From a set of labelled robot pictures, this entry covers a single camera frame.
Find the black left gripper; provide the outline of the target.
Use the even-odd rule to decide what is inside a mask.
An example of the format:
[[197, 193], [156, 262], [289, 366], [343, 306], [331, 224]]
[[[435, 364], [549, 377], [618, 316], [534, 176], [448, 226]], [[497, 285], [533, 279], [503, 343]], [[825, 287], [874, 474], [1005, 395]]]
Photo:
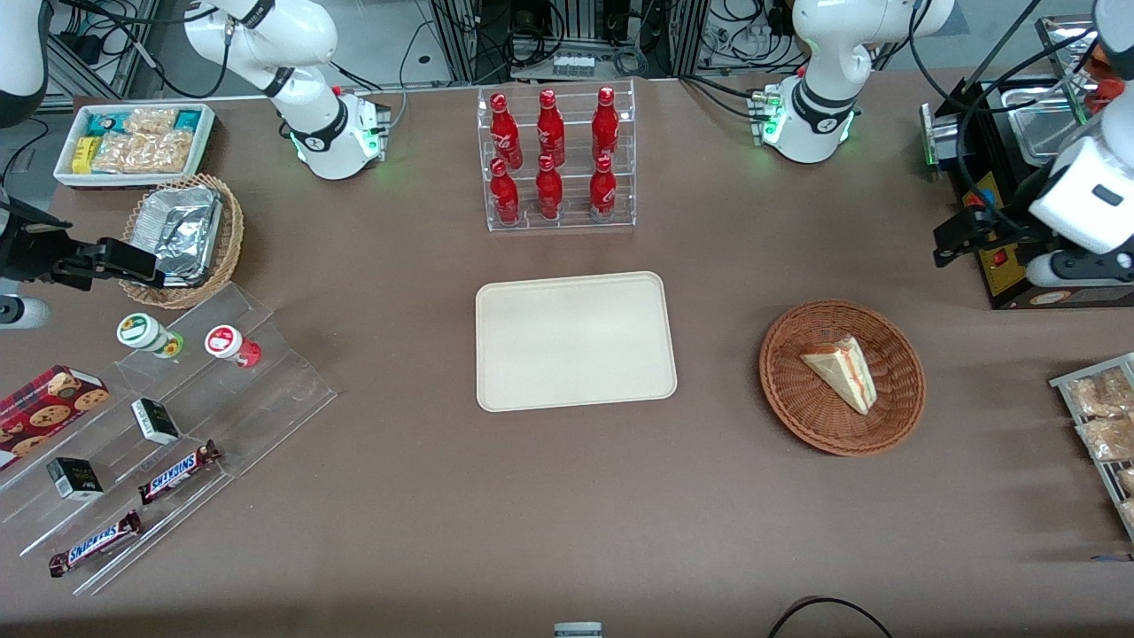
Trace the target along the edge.
[[960, 209], [936, 226], [936, 267], [947, 267], [965, 254], [999, 250], [1010, 244], [1024, 247], [1025, 260], [1057, 249], [1057, 237], [1029, 212], [1034, 189], [1016, 189], [1001, 205], [990, 189], [973, 192], [973, 207]]

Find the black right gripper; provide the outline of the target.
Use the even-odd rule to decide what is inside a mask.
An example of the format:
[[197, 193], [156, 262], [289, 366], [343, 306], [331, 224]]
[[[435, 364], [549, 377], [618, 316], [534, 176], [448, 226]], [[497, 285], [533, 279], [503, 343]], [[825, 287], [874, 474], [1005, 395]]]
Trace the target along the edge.
[[88, 292], [94, 280], [126, 280], [130, 284], [166, 288], [154, 254], [112, 237], [98, 239], [98, 262], [82, 257], [88, 243], [74, 241], [73, 224], [20, 199], [3, 201], [1, 275], [15, 282], [64, 284]]

